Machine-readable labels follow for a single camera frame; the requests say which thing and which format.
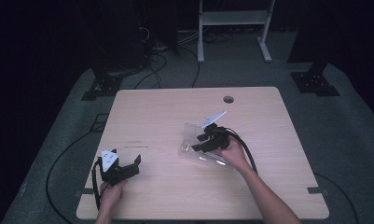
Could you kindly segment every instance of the person's right hand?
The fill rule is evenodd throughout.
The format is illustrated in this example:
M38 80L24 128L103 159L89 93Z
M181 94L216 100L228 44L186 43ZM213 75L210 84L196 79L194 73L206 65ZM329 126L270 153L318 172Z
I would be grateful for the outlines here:
M229 137L229 146L226 149L216 149L213 152L224 158L227 163L237 170L245 165L249 166L242 150L242 145L234 137Z

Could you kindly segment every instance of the light wood surface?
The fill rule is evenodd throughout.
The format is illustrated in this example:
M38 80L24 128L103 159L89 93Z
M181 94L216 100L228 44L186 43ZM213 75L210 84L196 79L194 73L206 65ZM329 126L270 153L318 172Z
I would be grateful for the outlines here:
M227 104L225 96L234 102ZM273 87L119 91L96 156L116 148L119 165L141 154L140 174L130 178L116 219L261 219L242 177L234 170L178 155L186 122L228 113L216 122L233 129L249 146L261 178L299 218L329 212L278 90ZM102 183L97 171L98 185ZM89 174L86 189L92 189ZM83 194L76 211L95 219L94 196Z

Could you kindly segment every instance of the white tag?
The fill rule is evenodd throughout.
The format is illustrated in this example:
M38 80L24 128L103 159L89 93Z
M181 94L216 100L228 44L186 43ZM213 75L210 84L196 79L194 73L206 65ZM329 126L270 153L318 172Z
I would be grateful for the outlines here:
M206 121L201 125L201 128L204 129L206 128L207 126L209 126L210 124L214 123L216 120L220 119L222 116L224 116L225 114L227 113L226 110L224 111L221 111L220 113L218 114L214 114L210 117L207 117L206 118Z
M118 158L118 154L103 150L102 151L102 162L103 162L103 171L107 172L107 170L111 167L111 165L116 161Z

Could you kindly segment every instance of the black stand base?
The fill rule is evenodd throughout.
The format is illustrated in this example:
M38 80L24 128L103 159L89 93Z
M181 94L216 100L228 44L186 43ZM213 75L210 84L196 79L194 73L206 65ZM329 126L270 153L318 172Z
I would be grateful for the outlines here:
M105 82L98 82L97 78L93 80L89 91L85 91L81 101L95 101L96 97L115 96L120 89L122 78L110 77Z
M317 96L340 96L334 86L329 85L323 75L311 75L309 72L293 72L300 93L315 93Z

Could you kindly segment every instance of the hand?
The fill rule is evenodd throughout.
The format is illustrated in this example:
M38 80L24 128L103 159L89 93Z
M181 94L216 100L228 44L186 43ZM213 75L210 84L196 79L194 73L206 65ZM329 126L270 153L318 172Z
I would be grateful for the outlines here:
M114 186L106 182L100 186L101 204L96 223L109 223L114 214L117 212L117 203L122 196L123 187L128 182L127 179L120 181Z
M224 158L227 163L237 170L240 170L245 165L249 166L242 150L242 145L232 136L229 137L229 146L226 149L216 149L213 152Z

